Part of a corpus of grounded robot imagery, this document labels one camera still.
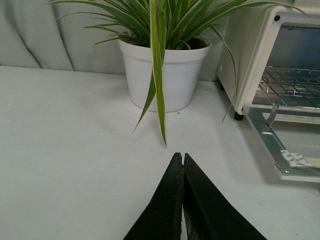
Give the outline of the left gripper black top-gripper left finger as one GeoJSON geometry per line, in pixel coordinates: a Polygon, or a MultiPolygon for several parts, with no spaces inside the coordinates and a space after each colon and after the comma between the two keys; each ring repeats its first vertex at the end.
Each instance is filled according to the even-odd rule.
{"type": "Polygon", "coordinates": [[[128,231],[125,240],[179,240],[182,232],[185,170],[176,152],[149,204],[128,231]]]}

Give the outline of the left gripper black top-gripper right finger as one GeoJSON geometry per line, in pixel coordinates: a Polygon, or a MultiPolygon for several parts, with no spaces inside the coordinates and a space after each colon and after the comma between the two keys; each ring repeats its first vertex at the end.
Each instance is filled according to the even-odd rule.
{"type": "Polygon", "coordinates": [[[264,240],[197,163],[184,156],[183,213],[189,240],[264,240]]]}

